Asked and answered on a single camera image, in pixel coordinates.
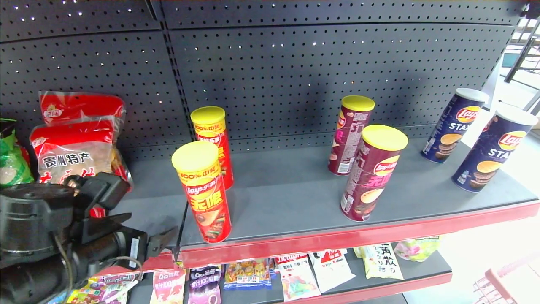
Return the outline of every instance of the barcode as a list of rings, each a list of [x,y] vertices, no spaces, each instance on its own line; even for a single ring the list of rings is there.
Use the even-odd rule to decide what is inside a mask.
[[[350,163],[340,163],[337,169],[338,173],[349,173]]]

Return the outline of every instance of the cable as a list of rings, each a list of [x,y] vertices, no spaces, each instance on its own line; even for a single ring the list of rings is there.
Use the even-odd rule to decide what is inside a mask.
[[[68,286],[66,296],[63,302],[64,304],[66,304],[68,302],[69,296],[71,295],[71,290],[73,289],[73,271],[71,270],[71,261],[68,258],[68,254],[64,250],[64,247],[62,247],[62,243],[60,242],[60,237],[58,237],[58,234],[53,233],[52,236],[55,240],[56,246],[58,247],[58,251],[60,251],[60,255],[64,259],[64,266],[67,271]]]

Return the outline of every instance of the snack package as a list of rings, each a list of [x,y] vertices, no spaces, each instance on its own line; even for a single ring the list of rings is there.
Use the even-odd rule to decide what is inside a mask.
[[[424,237],[421,239],[404,240],[397,243],[394,253],[402,259],[423,262],[433,252],[437,251],[441,236]]]
[[[268,259],[231,263],[225,271],[224,290],[270,289]]]
[[[137,275],[91,277],[83,288],[71,293],[67,303],[126,304],[129,289],[134,286],[134,283],[138,283],[135,280]]]
[[[15,124],[15,120],[0,118],[1,188],[34,181],[28,162],[23,156],[26,150],[17,143]]]
[[[150,304],[182,304],[184,299],[185,271],[181,267],[154,272],[154,290]]]
[[[190,270],[189,304],[221,304],[221,266],[207,266]]]
[[[392,244],[362,246],[360,250],[366,268],[366,279],[381,277],[404,280],[392,250]]]
[[[281,275],[285,302],[321,295],[306,254],[283,255],[274,259]]]
[[[47,126],[71,125],[99,119],[111,120],[112,143],[111,168],[106,172],[121,176],[133,186],[131,173],[114,145],[125,120],[125,105],[117,96],[89,92],[40,91],[39,104]]]
[[[325,250],[309,254],[322,293],[354,278],[342,250]]]

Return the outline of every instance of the gray shelf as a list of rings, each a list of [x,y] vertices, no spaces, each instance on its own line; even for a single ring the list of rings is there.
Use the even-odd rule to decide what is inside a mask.
[[[204,243],[188,211],[180,250],[327,229],[380,227],[396,221],[480,212],[538,199],[503,171],[482,192],[464,191],[450,177],[469,148],[460,144],[445,164],[435,164],[420,155],[424,145],[425,139],[410,140],[378,206],[365,223],[347,219],[339,208],[347,177],[328,171],[329,147],[233,154],[235,184],[227,192],[233,226],[229,238],[217,246]]]
[[[351,292],[354,290],[375,288],[379,286],[391,285],[402,282],[394,279],[371,278],[366,279],[366,271],[362,259],[358,259],[351,249],[346,255],[351,271],[356,275],[353,279],[337,286],[324,293],[323,295]],[[431,276],[451,273],[450,266],[444,258],[435,252],[429,259],[423,263],[405,261],[398,258],[401,272],[406,281],[425,279]],[[223,290],[223,280],[220,282],[221,303],[222,304],[270,304],[283,302],[283,289],[279,276],[272,280],[272,289],[261,290],[243,290],[232,291]],[[146,304],[152,294],[152,275],[147,274],[142,283],[140,283],[131,293],[129,304]],[[187,300],[188,292],[185,290],[184,303]],[[406,304],[401,294],[386,296],[383,298],[372,299],[358,302],[361,304]]]
[[[186,212],[187,201],[180,180],[169,160],[138,161],[129,164],[134,179],[133,190],[110,214],[131,212],[124,225],[147,232],[161,233],[174,226],[179,228]],[[168,247],[175,247],[174,237]]]

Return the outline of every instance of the lower shelf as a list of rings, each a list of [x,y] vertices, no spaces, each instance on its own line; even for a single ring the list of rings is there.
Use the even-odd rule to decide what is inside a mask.
[[[405,281],[375,277],[366,279],[362,259],[358,259],[352,250],[349,250],[346,258],[351,271],[356,275],[355,278],[329,290],[322,296],[292,302],[349,304],[374,299],[362,302],[362,304],[405,304],[405,301],[400,301],[403,297],[401,295],[396,296],[397,294],[448,283],[452,278],[450,266],[438,252],[435,252],[428,260],[422,263],[398,258]],[[283,302],[283,289],[279,277],[272,280],[272,289],[224,291],[222,282],[220,287],[222,304],[271,304]],[[150,301],[151,294],[152,275],[147,274],[143,282],[133,289],[129,304],[147,304]],[[189,303],[187,297],[188,292],[185,290],[184,303]]]

